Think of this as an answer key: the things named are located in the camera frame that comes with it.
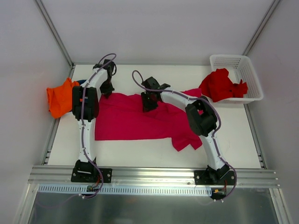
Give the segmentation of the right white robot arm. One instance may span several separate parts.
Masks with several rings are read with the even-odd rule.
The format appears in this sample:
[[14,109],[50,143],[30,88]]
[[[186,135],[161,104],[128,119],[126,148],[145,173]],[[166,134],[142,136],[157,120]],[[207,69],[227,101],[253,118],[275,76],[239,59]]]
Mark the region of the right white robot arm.
[[144,112],[158,107],[158,102],[168,103],[184,111],[191,131],[200,137],[207,155],[206,173],[199,179],[213,184],[226,183],[226,175],[230,170],[218,147],[216,132],[221,126],[217,111],[210,105],[206,97],[192,97],[175,91],[168,84],[160,85],[154,77],[143,80],[140,85],[145,91],[141,93]]

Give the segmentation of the magenta t shirt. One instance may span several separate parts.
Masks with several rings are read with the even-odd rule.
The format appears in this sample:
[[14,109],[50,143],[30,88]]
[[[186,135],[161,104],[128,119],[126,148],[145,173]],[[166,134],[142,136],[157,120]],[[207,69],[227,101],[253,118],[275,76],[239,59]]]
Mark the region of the magenta t shirt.
[[159,102],[150,112],[142,110],[139,94],[113,93],[99,100],[94,137],[104,140],[156,140],[170,138],[178,152],[202,146],[199,136],[189,127],[186,113],[168,103]]

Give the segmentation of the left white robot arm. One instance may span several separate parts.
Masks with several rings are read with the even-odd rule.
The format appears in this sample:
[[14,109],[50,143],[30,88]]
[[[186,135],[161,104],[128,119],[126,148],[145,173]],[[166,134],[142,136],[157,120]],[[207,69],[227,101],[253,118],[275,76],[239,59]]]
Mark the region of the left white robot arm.
[[95,123],[100,112],[101,96],[108,98],[114,91],[112,76],[117,67],[112,59],[94,65],[92,75],[72,89],[72,114],[79,126],[79,156],[71,175],[71,182],[101,181],[96,168]]

